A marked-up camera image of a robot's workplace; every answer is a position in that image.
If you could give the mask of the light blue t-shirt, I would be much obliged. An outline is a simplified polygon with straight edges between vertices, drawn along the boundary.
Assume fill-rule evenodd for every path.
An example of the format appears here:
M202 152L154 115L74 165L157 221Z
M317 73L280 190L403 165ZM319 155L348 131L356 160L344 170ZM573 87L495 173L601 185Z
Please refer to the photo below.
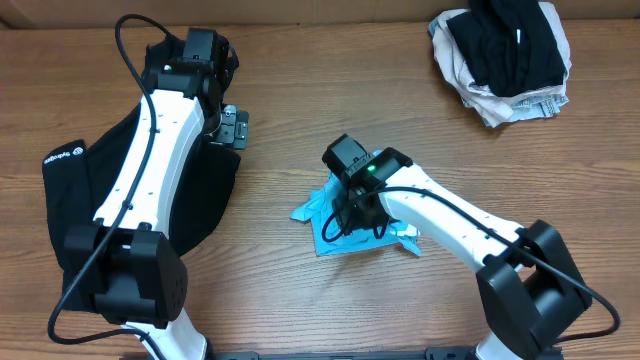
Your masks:
M334 212L332 201L339 195L347 193L340 181L341 176L359 160L359 156L345 164L338 160L324 160L330 168L327 183L322 189L312 191L309 201L295 209L290 218L312 224L318 256L355 253L396 244L400 244L416 256L421 256L422 253L417 245L419 231L406 222L390 218L385 234L374 234L372 230L356 230L351 234L343 234L336 222L336 216L329 220Z

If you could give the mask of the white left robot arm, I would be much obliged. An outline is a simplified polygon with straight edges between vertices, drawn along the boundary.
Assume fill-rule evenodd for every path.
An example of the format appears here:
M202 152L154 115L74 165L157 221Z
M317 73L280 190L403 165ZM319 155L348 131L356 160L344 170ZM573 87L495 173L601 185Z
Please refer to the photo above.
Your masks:
M210 341L184 303L188 276L175 237L178 195L228 195L223 170L200 155L236 155L247 145L246 112L224 103L239 62L219 33L192 28L182 51L137 77L136 129L105 200L64 241L72 279L61 296L78 296L103 316L112 335L134 335L154 359L209 359Z

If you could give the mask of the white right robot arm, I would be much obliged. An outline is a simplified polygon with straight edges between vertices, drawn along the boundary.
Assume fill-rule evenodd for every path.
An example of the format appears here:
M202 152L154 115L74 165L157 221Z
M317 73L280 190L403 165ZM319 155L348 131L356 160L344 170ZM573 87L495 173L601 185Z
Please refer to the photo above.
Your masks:
M563 238L548 223L495 217L448 191L408 156L373 154L348 135L322 160L339 180L327 243L359 229L380 240L406 223L435 240L475 275L491 333L470 359L560 359L561 334L592 304Z

